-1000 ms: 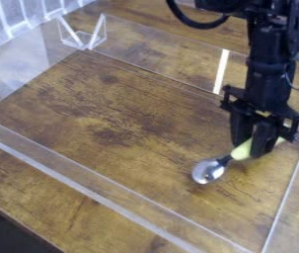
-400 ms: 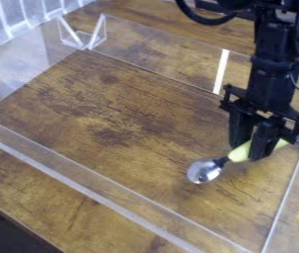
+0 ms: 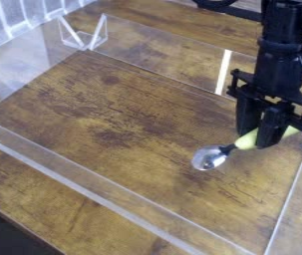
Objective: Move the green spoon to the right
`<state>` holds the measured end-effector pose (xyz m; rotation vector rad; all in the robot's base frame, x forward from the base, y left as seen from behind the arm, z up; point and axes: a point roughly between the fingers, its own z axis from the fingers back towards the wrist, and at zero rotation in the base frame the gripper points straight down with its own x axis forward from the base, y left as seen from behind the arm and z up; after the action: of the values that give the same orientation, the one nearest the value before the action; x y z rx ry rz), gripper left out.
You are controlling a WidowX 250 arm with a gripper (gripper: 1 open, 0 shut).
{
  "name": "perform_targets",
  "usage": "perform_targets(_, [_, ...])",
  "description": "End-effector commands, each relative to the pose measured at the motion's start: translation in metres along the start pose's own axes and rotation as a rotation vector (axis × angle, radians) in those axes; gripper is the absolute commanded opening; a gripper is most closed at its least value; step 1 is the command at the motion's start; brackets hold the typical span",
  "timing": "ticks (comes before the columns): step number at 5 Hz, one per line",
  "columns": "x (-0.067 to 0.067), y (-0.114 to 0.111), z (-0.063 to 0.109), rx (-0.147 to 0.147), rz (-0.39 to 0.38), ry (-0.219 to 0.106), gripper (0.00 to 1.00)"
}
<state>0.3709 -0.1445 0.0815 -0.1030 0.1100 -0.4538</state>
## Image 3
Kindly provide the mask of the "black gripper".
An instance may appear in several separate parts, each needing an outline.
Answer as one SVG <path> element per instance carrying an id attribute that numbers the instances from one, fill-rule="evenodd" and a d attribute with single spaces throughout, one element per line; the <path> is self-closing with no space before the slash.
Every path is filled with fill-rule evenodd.
<path id="1" fill-rule="evenodd" d="M 254 73 L 230 72 L 226 93 L 236 99 L 239 135 L 258 128 L 255 146 L 266 148 L 302 130 L 302 42 L 258 39 Z"/>

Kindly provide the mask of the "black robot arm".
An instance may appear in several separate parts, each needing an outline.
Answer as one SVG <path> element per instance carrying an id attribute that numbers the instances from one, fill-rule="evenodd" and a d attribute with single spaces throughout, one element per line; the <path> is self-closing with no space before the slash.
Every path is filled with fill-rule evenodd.
<path id="1" fill-rule="evenodd" d="M 252 73 L 231 71 L 227 94 L 236 99 L 235 127 L 257 132 L 259 148 L 302 130 L 302 0 L 262 0 L 262 34 Z"/>

